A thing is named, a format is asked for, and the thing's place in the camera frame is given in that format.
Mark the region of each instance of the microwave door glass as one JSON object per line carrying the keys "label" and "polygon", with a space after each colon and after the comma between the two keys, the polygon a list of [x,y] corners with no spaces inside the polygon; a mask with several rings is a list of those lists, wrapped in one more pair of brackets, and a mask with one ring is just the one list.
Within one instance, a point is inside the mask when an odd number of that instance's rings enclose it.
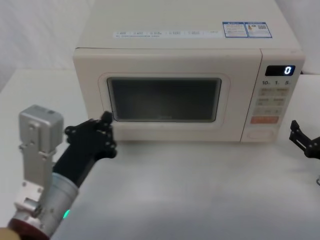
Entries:
{"label": "microwave door glass", "polygon": [[107,79],[118,122],[211,123],[216,120],[220,78]]}

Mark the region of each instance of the white wall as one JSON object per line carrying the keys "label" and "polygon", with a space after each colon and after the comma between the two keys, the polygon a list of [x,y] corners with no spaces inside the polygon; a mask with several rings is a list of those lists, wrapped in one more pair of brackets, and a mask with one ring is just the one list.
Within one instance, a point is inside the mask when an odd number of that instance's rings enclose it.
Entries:
{"label": "white wall", "polygon": [[[307,54],[304,71],[320,74],[320,0],[277,2]],[[73,69],[72,53],[93,3],[0,0],[0,90],[16,68]]]}

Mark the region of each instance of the green led light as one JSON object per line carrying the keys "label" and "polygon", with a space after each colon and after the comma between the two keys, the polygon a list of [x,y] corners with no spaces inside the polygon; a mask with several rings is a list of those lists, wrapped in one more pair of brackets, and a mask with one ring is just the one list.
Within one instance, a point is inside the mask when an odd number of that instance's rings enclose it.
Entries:
{"label": "green led light", "polygon": [[63,219],[65,219],[66,217],[68,217],[70,210],[66,211],[63,215]]}

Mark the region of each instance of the microwave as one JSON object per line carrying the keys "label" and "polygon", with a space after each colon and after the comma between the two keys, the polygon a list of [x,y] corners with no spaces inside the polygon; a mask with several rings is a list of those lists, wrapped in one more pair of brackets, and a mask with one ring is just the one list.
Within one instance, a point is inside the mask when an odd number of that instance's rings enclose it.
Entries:
{"label": "microwave", "polygon": [[271,142],[305,56],[274,0],[96,0],[73,61],[117,141]]}

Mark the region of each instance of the white table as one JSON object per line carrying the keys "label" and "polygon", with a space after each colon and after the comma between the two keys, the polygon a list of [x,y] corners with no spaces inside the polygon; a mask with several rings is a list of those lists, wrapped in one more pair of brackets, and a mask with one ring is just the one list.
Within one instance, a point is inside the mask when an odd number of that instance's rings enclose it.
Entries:
{"label": "white table", "polygon": [[[278,141],[123,143],[97,163],[53,239],[318,240],[320,161],[288,140],[320,136],[320,76],[301,76]],[[32,104],[87,119],[73,71],[19,70],[0,94],[0,226],[22,182],[18,114]],[[66,144],[59,148],[57,159]]]}

